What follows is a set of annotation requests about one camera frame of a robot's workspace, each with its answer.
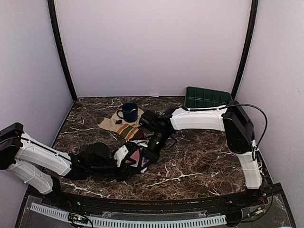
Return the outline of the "pink patterned sock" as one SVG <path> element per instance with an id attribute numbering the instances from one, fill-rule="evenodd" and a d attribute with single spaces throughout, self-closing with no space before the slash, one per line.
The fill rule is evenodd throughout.
<path id="1" fill-rule="evenodd" d="M 147 167 L 142 168 L 142 166 L 144 166 L 149 161 L 149 159 L 146 159 L 144 156 L 140 158 L 142 149 L 145 148 L 146 146 L 144 146 L 142 143 L 140 143 L 138 146 L 139 148 L 130 156 L 129 159 L 125 161 L 125 164 L 137 168 L 141 162 L 141 165 L 139 166 L 141 168 L 140 173 L 144 173 L 147 170 Z"/>

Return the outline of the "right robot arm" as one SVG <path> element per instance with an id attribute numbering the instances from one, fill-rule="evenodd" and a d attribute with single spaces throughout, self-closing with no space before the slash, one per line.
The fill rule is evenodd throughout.
<path id="1" fill-rule="evenodd" d="M 242 196 L 247 206 L 253 206 L 261 198 L 262 162 L 257 158 L 259 142 L 254 125 L 244 104 L 231 101 L 228 105 L 204 108 L 169 108 L 160 115 L 145 111 L 139 124 L 153 133 L 143 154 L 149 163 L 158 161 L 160 151 L 175 131 L 184 129 L 217 130 L 225 132 L 228 148 L 235 153 L 245 176 L 249 191 Z"/>

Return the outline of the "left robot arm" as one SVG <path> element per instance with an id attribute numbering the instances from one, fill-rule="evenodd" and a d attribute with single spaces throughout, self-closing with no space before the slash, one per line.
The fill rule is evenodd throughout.
<path id="1" fill-rule="evenodd" d="M 119 167 L 108 152 L 107 145 L 100 142 L 88 145 L 77 155 L 60 152 L 30 137 L 21 123 L 14 123 L 0 132 L 1 170 L 13 173 L 57 207 L 67 203 L 60 181 L 37 167 L 47 168 L 70 180 L 85 180 L 90 175 L 122 180 L 126 168 Z"/>

